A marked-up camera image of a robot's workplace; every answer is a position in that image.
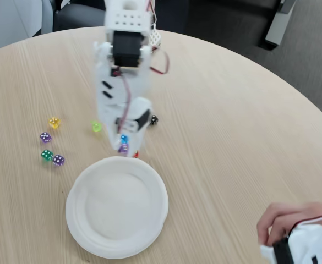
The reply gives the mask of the person's hand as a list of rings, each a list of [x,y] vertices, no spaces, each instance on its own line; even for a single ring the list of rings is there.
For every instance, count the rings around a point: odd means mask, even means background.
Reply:
[[[321,202],[272,203],[267,207],[256,225],[258,243],[272,246],[288,236],[296,223],[320,216],[322,216]]]

